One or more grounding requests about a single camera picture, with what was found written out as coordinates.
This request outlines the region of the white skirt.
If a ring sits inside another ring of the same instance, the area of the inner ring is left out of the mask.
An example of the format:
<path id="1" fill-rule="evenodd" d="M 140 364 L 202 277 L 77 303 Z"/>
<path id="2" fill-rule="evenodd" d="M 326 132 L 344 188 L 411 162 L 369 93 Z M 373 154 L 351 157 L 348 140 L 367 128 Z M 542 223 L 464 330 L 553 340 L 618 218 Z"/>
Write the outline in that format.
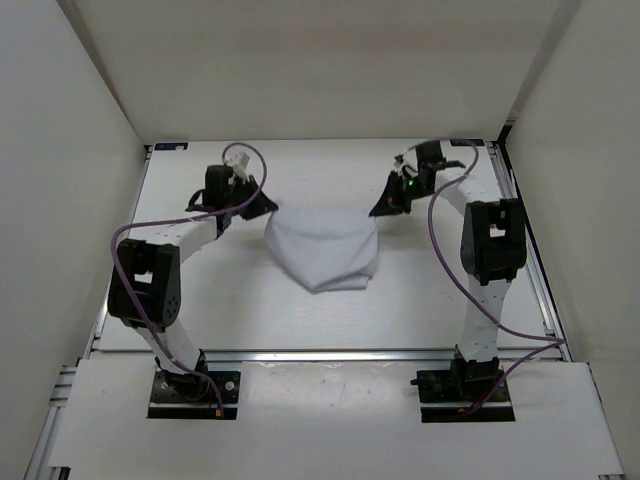
<path id="1" fill-rule="evenodd" d="M 377 225 L 361 210 L 282 203 L 264 239 L 284 272 L 313 294 L 364 290 L 377 271 Z"/>

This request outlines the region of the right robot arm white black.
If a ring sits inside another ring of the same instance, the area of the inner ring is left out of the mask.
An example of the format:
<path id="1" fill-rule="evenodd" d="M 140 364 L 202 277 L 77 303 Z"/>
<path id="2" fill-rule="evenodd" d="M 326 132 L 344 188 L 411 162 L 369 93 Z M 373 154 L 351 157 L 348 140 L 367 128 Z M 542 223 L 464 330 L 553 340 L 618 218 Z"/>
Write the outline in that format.
<path id="1" fill-rule="evenodd" d="M 391 172 L 370 215 L 408 214 L 413 200 L 437 190 L 463 217 L 460 259 L 472 298 L 450 367 L 420 373 L 413 383 L 429 403 L 474 400 L 502 374 L 497 336 L 506 294 L 526 262 L 524 219 L 516 200 L 500 198 L 470 175 L 458 180 L 453 170 L 416 177 Z"/>

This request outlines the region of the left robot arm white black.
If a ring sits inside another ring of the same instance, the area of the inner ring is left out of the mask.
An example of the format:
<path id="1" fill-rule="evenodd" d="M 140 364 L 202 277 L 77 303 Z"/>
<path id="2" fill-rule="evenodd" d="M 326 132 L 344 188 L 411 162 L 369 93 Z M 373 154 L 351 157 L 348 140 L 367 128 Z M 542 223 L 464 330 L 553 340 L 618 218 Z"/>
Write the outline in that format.
<path id="1" fill-rule="evenodd" d="M 249 221 L 277 210 L 253 176 L 242 178 L 216 167 L 188 201 L 186 211 L 193 217 L 157 222 L 165 228 L 158 241 L 126 238 L 112 251 L 108 313 L 146 341 L 163 381 L 188 402 L 208 398 L 223 409 L 221 387 L 211 377 L 204 352 L 179 321 L 181 265 L 218 240 L 234 216 Z"/>

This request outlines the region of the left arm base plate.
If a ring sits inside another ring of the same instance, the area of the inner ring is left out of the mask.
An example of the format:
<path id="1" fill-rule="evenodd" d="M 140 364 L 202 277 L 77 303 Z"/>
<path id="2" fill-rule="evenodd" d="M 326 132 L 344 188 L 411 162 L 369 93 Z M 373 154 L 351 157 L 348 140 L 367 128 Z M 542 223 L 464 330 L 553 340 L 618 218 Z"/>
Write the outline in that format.
<path id="1" fill-rule="evenodd" d="M 219 409 L 218 399 L 208 382 L 187 381 L 180 384 L 169 381 L 161 370 L 154 375 L 147 417 L 149 419 L 186 420 L 235 420 L 241 386 L 240 371 L 209 371 L 223 403 Z"/>

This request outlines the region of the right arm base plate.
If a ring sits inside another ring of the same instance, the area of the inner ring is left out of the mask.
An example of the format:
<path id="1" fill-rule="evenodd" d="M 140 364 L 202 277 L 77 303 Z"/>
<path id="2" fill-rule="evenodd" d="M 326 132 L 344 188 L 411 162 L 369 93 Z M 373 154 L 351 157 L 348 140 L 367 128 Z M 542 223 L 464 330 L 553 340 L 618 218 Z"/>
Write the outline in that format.
<path id="1" fill-rule="evenodd" d="M 419 370 L 410 385 L 417 388 L 421 422 L 505 423 L 516 416 L 504 374 L 488 380 L 458 379 L 451 370 Z"/>

